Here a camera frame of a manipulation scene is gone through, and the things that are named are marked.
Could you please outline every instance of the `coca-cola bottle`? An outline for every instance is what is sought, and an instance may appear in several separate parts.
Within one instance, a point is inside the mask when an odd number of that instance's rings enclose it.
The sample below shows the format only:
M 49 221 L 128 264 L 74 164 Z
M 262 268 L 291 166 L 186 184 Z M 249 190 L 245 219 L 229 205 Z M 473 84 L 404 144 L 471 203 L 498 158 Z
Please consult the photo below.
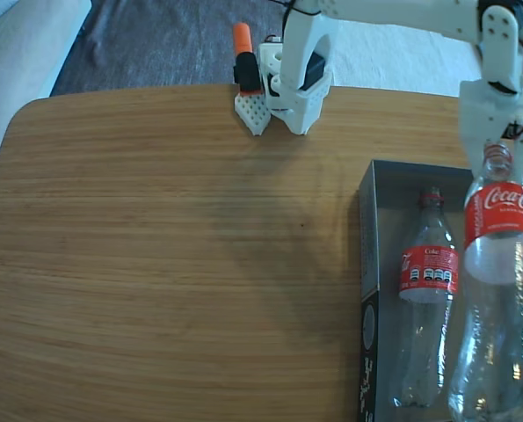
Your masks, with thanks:
M 422 191 L 418 228 L 403 252 L 396 407 L 429 407 L 443 388 L 447 323 L 458 284 L 458 254 L 437 187 Z
M 523 180 L 506 146 L 485 149 L 465 218 L 467 314 L 449 407 L 455 422 L 523 422 Z

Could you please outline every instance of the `red label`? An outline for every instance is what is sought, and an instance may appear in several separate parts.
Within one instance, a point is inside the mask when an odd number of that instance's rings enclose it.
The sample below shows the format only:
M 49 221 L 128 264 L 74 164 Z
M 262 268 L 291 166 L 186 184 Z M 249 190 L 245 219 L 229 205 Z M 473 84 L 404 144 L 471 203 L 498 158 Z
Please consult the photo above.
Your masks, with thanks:
M 403 253 L 400 291 L 439 288 L 456 293 L 458 253 L 443 246 L 416 246 Z
M 470 198 L 465 216 L 465 247 L 490 233 L 523 232 L 523 186 L 510 182 L 486 186 Z

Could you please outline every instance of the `clear plastic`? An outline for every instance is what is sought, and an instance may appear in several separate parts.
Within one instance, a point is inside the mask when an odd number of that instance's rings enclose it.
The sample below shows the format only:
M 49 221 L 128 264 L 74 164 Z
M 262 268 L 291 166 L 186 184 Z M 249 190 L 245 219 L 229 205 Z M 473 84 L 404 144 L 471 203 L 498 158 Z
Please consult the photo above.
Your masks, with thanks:
M 469 199 L 489 184 L 512 181 L 511 154 L 491 149 Z M 464 253 L 467 316 L 449 390 L 454 422 L 523 422 L 523 233 L 475 240 Z
M 420 206 L 418 228 L 407 246 L 455 249 L 452 232 L 443 215 L 439 189 L 423 191 Z M 404 293 L 406 295 L 401 295 L 400 353 L 391 384 L 391 401 L 396 407 L 430 407 L 445 382 L 447 323 L 453 295 L 445 289 L 434 288 Z

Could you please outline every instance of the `white couch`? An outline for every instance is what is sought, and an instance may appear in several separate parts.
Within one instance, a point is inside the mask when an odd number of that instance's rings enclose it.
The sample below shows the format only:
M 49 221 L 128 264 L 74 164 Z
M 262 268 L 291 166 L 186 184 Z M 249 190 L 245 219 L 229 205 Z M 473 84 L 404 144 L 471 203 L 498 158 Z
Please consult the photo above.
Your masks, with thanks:
M 1 8 L 0 146 L 13 115 L 50 95 L 91 0 L 0 0 Z

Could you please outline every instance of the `orange cap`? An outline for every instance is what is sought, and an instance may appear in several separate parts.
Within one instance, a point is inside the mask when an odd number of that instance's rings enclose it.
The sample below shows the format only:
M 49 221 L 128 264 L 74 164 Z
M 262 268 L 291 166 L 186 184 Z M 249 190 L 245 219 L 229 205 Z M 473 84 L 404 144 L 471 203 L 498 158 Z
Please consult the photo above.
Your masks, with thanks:
M 247 24 L 240 23 L 234 25 L 234 51 L 236 56 L 241 53 L 253 53 L 251 31 Z

